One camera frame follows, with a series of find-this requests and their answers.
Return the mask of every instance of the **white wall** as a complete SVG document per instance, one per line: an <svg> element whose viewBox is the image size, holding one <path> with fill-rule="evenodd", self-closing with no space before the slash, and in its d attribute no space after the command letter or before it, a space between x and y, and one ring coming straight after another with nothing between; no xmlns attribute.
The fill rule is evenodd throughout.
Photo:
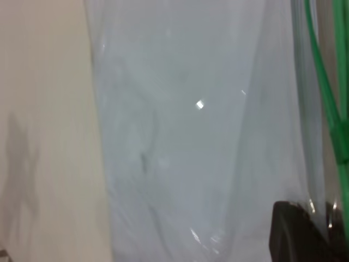
<svg viewBox="0 0 349 262"><path fill-rule="evenodd" d="M0 1L0 242L14 262L111 261L84 12Z"/></svg>

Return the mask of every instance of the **clear plastic bag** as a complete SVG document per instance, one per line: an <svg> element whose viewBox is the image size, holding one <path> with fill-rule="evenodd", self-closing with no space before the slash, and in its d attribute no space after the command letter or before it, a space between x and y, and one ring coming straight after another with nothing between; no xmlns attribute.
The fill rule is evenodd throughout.
<svg viewBox="0 0 349 262"><path fill-rule="evenodd" d="M115 261L269 261L275 201L324 217L290 0L87 7Z"/></svg>

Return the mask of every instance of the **wrinkled plastic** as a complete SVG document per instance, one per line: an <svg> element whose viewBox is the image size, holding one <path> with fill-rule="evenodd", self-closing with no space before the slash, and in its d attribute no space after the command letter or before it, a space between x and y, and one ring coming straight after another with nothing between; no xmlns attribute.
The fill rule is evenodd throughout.
<svg viewBox="0 0 349 262"><path fill-rule="evenodd" d="M87 11L115 261L269 261L274 202L324 205L290 0L100 4Z"/></svg>

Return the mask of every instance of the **green wire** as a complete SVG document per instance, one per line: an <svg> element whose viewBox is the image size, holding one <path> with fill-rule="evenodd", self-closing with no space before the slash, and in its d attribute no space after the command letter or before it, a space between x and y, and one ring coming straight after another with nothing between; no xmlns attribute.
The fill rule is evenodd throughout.
<svg viewBox="0 0 349 262"><path fill-rule="evenodd" d="M314 58L322 101L324 104L328 126L329 126L329 129L331 130L336 124L339 123L340 119L339 119L339 114L336 108L336 103L332 94L332 90L328 81L328 77L326 74L326 70L322 62L320 50L317 46L317 40L315 37L314 28L312 26L309 0L305 0L305 14L306 14L306 21L308 23L310 45L311 45L312 55Z"/></svg>
<svg viewBox="0 0 349 262"><path fill-rule="evenodd" d="M348 7L347 4L344 5L342 0L334 0L333 1L334 15L335 15L335 31L336 31L336 51L337 56L340 57L338 59L338 78L340 85L340 103L341 103L341 112L343 120L347 120L347 71L346 71L346 32L345 29L349 29L345 27L344 20L344 7ZM337 107L335 104L335 100L333 97L333 93L328 81L328 77L326 74L326 70L324 68L321 54L317 45L314 28L312 26L311 12L310 12L310 2L309 0L305 0L305 14L306 20L308 23L309 36L310 36L310 44L312 49L312 54L314 57L314 64L317 72L317 78L320 86L321 97L324 104L324 110L326 113L326 118L328 122L328 126L330 131L340 125L340 117L337 111ZM343 204L343 220L344 220L344 230L345 236L347 240L347 245L349 246L349 165L339 164L338 165L338 173L339 180L341 185L341 196L342 196L342 204Z"/></svg>
<svg viewBox="0 0 349 262"><path fill-rule="evenodd" d="M336 42L336 57L337 57L337 72L339 83L339 99L340 99L340 115L342 119L348 118L348 95L347 95L347 59L346 59L346 27L345 27L345 8L346 1L333 1L334 27L335 27L335 42Z"/></svg>

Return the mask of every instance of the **green cable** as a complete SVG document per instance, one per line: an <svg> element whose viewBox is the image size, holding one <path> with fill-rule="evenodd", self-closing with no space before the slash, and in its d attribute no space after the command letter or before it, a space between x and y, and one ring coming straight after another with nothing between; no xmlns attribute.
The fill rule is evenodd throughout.
<svg viewBox="0 0 349 262"><path fill-rule="evenodd" d="M346 27L345 27L345 2L343 0L333 1L335 43L337 57L337 72L340 99L340 115L342 119L348 118L348 95L347 95L347 56L346 56Z"/></svg>
<svg viewBox="0 0 349 262"><path fill-rule="evenodd" d="M338 60L338 72L339 72L339 84L340 95L346 95L347 93L347 76L346 76L346 38L345 38L345 25L344 25L344 5L341 4L342 0L334 0L334 12L335 12L335 29L336 29L336 48L337 55L344 55L344 59ZM343 220L344 230L349 246L349 162L348 162L348 140L347 140L347 99L341 98L341 111L343 112L343 121L340 121L340 117L337 111L336 103L333 97L333 93L328 81L327 73L324 68L322 57L317 45L317 40L312 26L310 2L305 0L305 14L306 21L309 29L310 44L312 54L314 57L314 64L317 72L318 83L320 86L321 97L326 113L328 126L331 133L332 145L336 156L336 162L338 164L339 180L341 185L341 196L343 204Z"/></svg>
<svg viewBox="0 0 349 262"><path fill-rule="evenodd" d="M348 102L348 53L347 35L349 35L348 24L348 2L347 0L335 0L333 3L334 28L335 28L335 44L336 44L336 60L339 84L339 106L342 120L347 120L349 115ZM349 245L349 166L348 164L338 165L339 181L341 185L341 194L343 202L343 218L345 221L345 235L347 244Z"/></svg>
<svg viewBox="0 0 349 262"><path fill-rule="evenodd" d="M322 62L320 50L317 46L317 40L315 37L314 28L312 26L309 0L305 0L305 14L306 14L306 21L308 23L310 45L311 45L312 55L314 57L314 63L315 63L317 78L320 86L322 101L324 103L324 109L326 113L328 126L330 129L332 129L336 124L339 123L340 118L336 108L336 103L332 94L332 90L328 81L326 70Z"/></svg>

